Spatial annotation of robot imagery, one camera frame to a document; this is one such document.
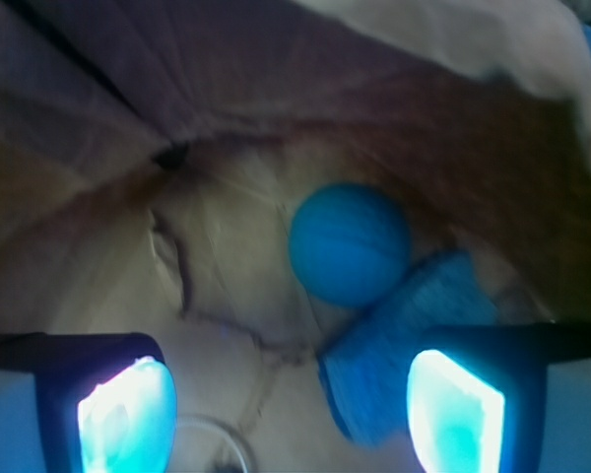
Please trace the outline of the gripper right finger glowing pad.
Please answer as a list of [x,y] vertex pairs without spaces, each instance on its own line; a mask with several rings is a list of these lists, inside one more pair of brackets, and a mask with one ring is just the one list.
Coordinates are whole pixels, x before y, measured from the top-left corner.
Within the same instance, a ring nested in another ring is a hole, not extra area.
[[591,472],[591,323],[430,329],[407,415],[426,472]]

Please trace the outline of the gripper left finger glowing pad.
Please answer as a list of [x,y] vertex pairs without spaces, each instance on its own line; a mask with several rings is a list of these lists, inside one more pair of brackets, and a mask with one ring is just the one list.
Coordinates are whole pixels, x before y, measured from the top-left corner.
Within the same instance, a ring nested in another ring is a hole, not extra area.
[[0,472],[164,472],[176,417],[149,335],[0,334]]

